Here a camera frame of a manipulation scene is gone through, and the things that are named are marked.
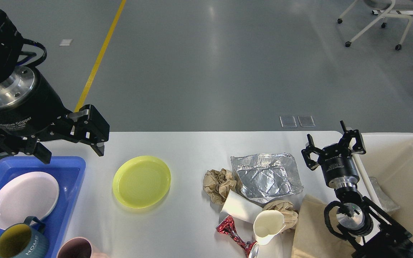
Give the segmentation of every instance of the robotic arm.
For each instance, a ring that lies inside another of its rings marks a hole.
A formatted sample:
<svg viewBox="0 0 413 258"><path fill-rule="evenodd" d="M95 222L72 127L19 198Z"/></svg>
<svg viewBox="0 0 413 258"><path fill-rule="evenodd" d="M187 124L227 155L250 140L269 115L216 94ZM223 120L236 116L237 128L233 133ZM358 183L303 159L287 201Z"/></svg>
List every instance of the robotic arm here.
<svg viewBox="0 0 413 258"><path fill-rule="evenodd" d="M44 52L27 65L36 53L22 51L25 44ZM93 105L76 113L64 107L36 69L46 57L46 48L24 39L0 10L0 148L13 155L34 155L48 164L52 153L41 142L65 139L90 145L99 156L104 155L109 124Z"/></svg>
<svg viewBox="0 0 413 258"><path fill-rule="evenodd" d="M331 234L351 243L356 250L351 255L353 258L413 258L413 243L409 240L412 234L358 191L359 175L351 155L365 154L366 150L358 130L346 128L343 121L341 126L344 134L338 143L319 149L308 134L308 144L302 150L307 167L315 170L321 166L326 186L333 188L339 199L324 210L326 227ZM353 138L356 143L350 149ZM318 155L317 161L311 159L312 153ZM329 212L335 207L338 207L336 218L340 233L333 229L329 218ZM379 222L380 232L366 242L364 237L374 227L372 218ZM356 242L358 236L362 237L363 245Z"/></svg>

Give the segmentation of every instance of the yellow plate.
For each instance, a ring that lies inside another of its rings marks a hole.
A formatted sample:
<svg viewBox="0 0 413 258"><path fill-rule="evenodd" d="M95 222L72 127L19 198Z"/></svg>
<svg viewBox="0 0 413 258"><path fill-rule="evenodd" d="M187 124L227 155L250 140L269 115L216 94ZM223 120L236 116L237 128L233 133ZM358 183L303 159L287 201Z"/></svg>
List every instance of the yellow plate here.
<svg viewBox="0 0 413 258"><path fill-rule="evenodd" d="M116 172L113 193L127 207L145 208L165 196L170 181L170 169L162 160L153 156L135 157Z"/></svg>

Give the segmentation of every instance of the mug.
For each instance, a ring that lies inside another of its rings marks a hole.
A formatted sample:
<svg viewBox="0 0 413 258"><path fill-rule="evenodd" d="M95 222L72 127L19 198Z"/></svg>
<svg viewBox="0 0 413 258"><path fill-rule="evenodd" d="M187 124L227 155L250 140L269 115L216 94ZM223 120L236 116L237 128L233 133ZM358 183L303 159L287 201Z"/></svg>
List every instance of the mug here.
<svg viewBox="0 0 413 258"><path fill-rule="evenodd" d="M31 221L39 223L38 230ZM0 236L0 258L44 258L49 249L49 240L42 235L45 227L35 216L8 227Z"/></svg>
<svg viewBox="0 0 413 258"><path fill-rule="evenodd" d="M85 237L75 237L62 245L57 258L109 258Z"/></svg>
<svg viewBox="0 0 413 258"><path fill-rule="evenodd" d="M285 226L285 216L281 212L262 211L253 224L254 238L259 245L267 245Z"/></svg>

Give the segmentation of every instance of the trash bin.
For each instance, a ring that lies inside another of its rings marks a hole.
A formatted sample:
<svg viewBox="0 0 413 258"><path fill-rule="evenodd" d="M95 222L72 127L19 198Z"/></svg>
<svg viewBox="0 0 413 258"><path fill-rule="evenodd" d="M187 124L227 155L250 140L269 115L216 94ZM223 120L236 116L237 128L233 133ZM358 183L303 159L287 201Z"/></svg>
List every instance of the trash bin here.
<svg viewBox="0 0 413 258"><path fill-rule="evenodd" d="M358 166L360 173L377 178L383 192L401 207L392 217L413 235L413 133L364 133L362 137L366 154L355 159L364 167L365 171Z"/></svg>

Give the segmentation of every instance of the pink mug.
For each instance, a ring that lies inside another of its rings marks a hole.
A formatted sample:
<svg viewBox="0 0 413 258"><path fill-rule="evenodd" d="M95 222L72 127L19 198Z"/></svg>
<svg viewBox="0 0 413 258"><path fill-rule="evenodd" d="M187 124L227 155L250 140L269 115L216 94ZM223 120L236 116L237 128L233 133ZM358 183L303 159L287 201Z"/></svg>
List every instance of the pink mug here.
<svg viewBox="0 0 413 258"><path fill-rule="evenodd" d="M75 237L62 245L57 258L109 258L85 237Z"/></svg>

